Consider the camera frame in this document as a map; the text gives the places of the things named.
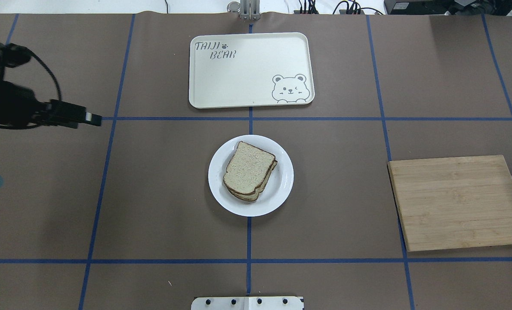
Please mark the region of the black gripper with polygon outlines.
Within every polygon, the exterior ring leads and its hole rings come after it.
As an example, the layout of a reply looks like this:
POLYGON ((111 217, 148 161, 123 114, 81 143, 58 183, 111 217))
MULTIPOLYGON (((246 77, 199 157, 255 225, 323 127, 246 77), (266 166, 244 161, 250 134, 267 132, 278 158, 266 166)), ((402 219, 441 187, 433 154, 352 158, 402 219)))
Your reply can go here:
POLYGON ((83 122, 91 126, 101 126, 102 116, 87 112, 83 106, 55 99, 41 102, 32 116, 32 123, 42 126, 77 129, 83 122))

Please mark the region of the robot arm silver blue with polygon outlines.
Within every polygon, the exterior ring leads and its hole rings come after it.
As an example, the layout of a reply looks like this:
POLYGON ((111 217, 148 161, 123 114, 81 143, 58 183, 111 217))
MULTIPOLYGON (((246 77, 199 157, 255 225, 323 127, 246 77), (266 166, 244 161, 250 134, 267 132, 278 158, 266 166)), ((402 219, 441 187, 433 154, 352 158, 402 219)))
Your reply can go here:
POLYGON ((0 129, 0 203, 84 202, 99 193, 111 123, 0 129))

